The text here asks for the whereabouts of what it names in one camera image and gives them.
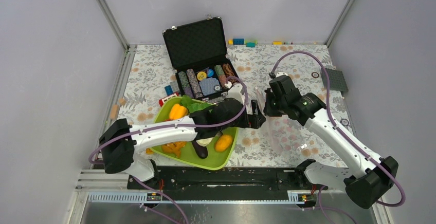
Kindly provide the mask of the yellow orange mango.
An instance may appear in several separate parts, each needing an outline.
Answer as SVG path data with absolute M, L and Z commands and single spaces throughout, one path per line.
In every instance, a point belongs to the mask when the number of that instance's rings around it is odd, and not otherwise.
M 216 152 L 224 152 L 233 143 L 233 136 L 228 134 L 221 135 L 214 144 L 214 150 Z

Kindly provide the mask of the clear pink zip top bag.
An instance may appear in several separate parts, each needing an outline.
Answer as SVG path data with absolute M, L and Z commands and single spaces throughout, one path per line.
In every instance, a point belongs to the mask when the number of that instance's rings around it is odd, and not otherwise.
M 313 139 L 308 131 L 297 121 L 291 120 L 286 115 L 281 117 L 268 117 L 262 111 L 266 121 L 257 130 L 255 138 L 258 139 L 261 152 L 273 159 L 285 158 L 310 158 Z

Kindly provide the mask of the yellow bell pepper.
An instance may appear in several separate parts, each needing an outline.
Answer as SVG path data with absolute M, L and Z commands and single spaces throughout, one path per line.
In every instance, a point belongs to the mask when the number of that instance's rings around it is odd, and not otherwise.
M 178 103 L 174 104 L 169 112 L 169 120 L 178 120 L 188 114 L 188 109 Z

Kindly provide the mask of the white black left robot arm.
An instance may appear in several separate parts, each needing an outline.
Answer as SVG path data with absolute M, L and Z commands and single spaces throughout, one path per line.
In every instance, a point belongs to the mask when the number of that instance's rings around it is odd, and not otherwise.
M 118 119 L 99 139 L 97 152 L 105 173 L 127 173 L 148 189 L 159 184 L 157 168 L 139 153 L 147 148 L 171 142 L 209 139 L 229 127 L 258 129 L 266 121 L 257 100 L 252 100 L 252 113 L 246 112 L 246 86 L 234 84 L 225 99 L 182 118 L 148 125 L 130 125 Z

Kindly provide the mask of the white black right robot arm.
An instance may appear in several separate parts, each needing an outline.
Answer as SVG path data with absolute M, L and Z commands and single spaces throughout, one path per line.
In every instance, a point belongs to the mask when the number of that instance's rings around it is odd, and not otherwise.
M 381 157 L 361 143 L 329 114 L 315 94 L 301 95 L 285 73 L 273 77 L 265 93 L 266 116 L 287 115 L 320 137 L 346 164 L 333 167 L 314 159 L 303 161 L 295 174 L 299 188 L 325 185 L 345 192 L 356 205 L 368 209 L 394 186 L 398 162 L 391 156 Z

